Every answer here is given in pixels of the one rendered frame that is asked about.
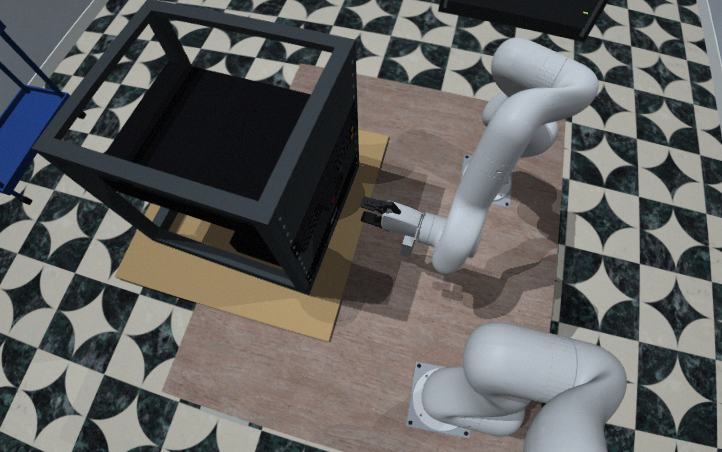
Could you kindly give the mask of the tan flat board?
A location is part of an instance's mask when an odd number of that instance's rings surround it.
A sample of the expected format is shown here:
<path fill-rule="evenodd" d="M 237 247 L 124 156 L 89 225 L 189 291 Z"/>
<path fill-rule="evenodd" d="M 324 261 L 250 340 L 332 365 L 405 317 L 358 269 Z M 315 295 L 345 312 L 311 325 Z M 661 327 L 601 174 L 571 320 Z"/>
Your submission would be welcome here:
<path fill-rule="evenodd" d="M 114 277 L 329 342 L 389 136 L 358 130 L 359 168 L 309 296 L 150 240 L 136 231 Z M 238 253 L 233 230 L 179 213 L 170 232 Z"/>

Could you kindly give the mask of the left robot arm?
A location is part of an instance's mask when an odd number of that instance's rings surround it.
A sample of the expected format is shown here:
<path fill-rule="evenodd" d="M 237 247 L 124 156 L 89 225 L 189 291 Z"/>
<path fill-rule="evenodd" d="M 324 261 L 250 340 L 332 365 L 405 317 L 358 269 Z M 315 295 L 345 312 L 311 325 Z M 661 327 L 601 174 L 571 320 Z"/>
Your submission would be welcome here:
<path fill-rule="evenodd" d="M 418 418 L 437 431 L 509 436 L 531 400 L 546 403 L 523 452 L 608 452 L 603 425 L 627 388 L 623 365 L 606 349 L 504 322 L 471 332 L 463 367 L 437 369 L 419 378 L 412 396 Z"/>

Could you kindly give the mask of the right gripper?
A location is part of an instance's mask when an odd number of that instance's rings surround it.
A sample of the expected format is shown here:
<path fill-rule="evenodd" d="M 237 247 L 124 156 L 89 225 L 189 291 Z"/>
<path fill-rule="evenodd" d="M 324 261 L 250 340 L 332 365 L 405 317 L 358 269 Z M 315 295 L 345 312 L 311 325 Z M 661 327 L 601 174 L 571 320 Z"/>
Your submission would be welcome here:
<path fill-rule="evenodd" d="M 424 214 L 393 201 L 381 201 L 366 196 L 363 197 L 360 207 L 371 211 L 376 210 L 382 214 L 382 216 L 377 216 L 364 211 L 361 222 L 414 238 Z"/>

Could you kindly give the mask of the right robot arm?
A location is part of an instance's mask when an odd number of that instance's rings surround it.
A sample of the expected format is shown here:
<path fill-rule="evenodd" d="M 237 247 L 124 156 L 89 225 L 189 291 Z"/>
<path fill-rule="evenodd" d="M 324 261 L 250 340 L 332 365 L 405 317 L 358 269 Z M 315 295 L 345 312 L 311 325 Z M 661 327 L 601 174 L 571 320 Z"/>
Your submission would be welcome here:
<path fill-rule="evenodd" d="M 488 210 L 509 192 L 518 160 L 548 150 L 558 136 L 555 121 L 582 112 L 599 88 L 587 66 L 519 37 L 498 47 L 491 73 L 502 92 L 483 110 L 487 128 L 463 171 L 448 218 L 426 212 L 415 235 L 417 242 L 434 247 L 432 264 L 441 274 L 456 272 L 474 257 Z M 405 235 L 401 256 L 409 258 L 415 239 Z"/>

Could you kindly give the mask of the black metal rack frame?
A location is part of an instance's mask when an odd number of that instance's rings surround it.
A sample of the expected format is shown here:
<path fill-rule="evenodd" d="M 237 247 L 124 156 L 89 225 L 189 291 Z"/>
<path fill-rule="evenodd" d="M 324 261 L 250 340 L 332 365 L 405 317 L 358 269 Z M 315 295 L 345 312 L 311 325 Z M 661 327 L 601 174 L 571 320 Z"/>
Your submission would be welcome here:
<path fill-rule="evenodd" d="M 193 67 L 169 19 L 332 54 L 307 94 Z M 62 141 L 148 24 L 169 61 L 106 153 Z M 32 149 L 151 240 L 309 295 L 359 168 L 358 126 L 331 211 L 305 253 L 295 239 L 353 106 L 354 39 L 146 0 Z M 161 207 L 151 221 L 116 191 Z M 235 231 L 237 252 L 285 272 L 168 231 L 178 212 Z"/>

